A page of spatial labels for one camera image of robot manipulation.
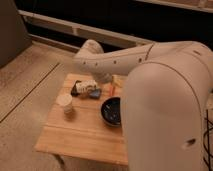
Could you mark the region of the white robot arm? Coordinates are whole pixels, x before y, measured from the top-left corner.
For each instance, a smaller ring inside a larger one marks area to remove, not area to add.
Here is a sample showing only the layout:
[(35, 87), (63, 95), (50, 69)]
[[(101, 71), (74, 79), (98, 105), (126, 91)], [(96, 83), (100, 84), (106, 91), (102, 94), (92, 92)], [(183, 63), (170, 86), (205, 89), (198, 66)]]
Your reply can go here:
[(126, 77), (121, 122), (130, 171), (203, 171), (204, 112), (213, 91), (213, 50), (195, 41), (105, 53), (94, 40), (75, 64), (104, 80)]

